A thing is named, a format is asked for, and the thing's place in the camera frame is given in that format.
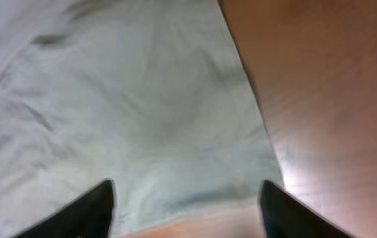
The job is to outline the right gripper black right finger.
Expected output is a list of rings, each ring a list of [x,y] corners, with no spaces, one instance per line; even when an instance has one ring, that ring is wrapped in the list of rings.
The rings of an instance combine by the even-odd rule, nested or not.
[[[258,204],[267,238],[353,238],[270,180],[263,181]]]

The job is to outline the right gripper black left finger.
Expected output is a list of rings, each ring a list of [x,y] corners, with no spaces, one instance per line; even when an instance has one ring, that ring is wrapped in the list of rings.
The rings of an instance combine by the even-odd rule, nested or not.
[[[114,215],[114,183],[106,179],[15,238],[107,238]]]

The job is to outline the khaki green shorts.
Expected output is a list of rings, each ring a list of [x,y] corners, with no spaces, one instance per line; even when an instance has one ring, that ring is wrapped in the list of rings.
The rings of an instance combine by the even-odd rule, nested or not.
[[[0,237],[103,179],[114,235],[282,184],[217,1],[0,1]]]

